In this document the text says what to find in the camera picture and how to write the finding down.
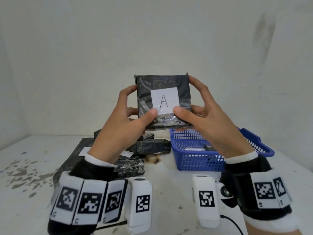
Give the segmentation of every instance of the white tabletop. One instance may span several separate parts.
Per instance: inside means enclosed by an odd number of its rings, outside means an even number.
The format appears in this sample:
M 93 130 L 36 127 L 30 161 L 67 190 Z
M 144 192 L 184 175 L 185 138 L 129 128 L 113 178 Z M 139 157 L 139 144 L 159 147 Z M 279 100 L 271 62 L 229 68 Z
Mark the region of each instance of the white tabletop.
M 30 136 L 0 151 L 0 231 L 3 235 L 47 234 L 48 204 L 53 193 L 52 176 L 69 157 L 81 136 Z M 292 209 L 299 218 L 303 235 L 313 231 L 313 173 L 276 151 L 271 166 L 283 176 L 293 198 Z M 146 163 L 145 177 L 153 185 L 152 225 L 149 235 L 239 234 L 227 220 L 220 230 L 197 226 L 192 201 L 192 174 L 218 172 L 178 171 L 172 153 L 160 155 L 158 164 Z M 231 211 L 242 228 L 240 211 Z M 96 231 L 100 234 L 127 234 L 123 226 Z

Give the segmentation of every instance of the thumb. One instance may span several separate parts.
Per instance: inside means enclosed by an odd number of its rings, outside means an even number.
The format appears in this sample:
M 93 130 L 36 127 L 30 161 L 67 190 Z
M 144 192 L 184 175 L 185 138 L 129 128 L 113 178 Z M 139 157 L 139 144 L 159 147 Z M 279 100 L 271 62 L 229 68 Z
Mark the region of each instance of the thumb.
M 173 112 L 175 115 L 178 116 L 178 118 L 181 118 L 182 120 L 187 121 L 192 125 L 196 125 L 200 118 L 199 116 L 193 114 L 191 111 L 186 110 L 180 106 L 175 106 Z
M 148 124 L 150 124 L 154 120 L 156 116 L 157 116 L 157 109 L 153 108 L 136 120 L 140 122 L 140 124 L 145 128 Z

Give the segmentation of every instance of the hand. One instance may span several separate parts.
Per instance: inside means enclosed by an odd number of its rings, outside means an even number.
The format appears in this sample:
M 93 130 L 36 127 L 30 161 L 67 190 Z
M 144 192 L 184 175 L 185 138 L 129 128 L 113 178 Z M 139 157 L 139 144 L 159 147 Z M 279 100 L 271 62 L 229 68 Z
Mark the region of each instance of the hand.
M 138 115 L 138 109 L 127 107 L 127 97 L 137 90 L 132 85 L 119 93 L 112 114 L 106 121 L 88 154 L 105 162 L 115 163 L 120 153 L 133 145 L 157 115 L 156 109 L 149 110 L 139 119 L 128 118 Z
M 189 82 L 200 92 L 204 107 L 192 105 L 192 112 L 190 112 L 175 106 L 174 114 L 193 124 L 194 129 L 199 131 L 225 158 L 253 152 L 248 141 L 215 102 L 208 87 L 192 76 L 189 76 Z

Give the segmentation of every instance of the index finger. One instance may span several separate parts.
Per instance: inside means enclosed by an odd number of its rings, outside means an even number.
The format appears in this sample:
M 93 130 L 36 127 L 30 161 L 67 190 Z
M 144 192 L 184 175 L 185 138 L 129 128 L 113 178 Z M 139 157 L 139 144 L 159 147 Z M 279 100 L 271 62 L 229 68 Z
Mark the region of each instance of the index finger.
M 127 97 L 137 90 L 137 85 L 131 85 L 119 92 L 116 106 L 127 107 Z
M 201 94 L 201 97 L 204 101 L 204 104 L 209 105 L 210 107 L 215 104 L 215 100 L 213 99 L 213 96 L 211 95 L 209 88 L 200 82 L 197 78 L 189 75 L 189 82 L 191 85 L 193 85 Z

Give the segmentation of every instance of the person's left hand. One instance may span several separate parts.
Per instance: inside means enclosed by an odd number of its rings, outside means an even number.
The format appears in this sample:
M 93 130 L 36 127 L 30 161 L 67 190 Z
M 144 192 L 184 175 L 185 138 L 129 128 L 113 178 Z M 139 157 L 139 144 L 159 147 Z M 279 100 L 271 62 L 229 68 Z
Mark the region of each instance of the person's left hand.
M 128 118 L 138 115 L 138 109 L 127 107 L 128 95 L 136 90 L 137 85 L 132 85 L 120 91 L 116 107 L 89 150 L 89 155 L 104 162 L 115 163 L 120 153 L 133 145 L 146 126 L 154 120 L 156 109 L 151 109 L 139 119 Z

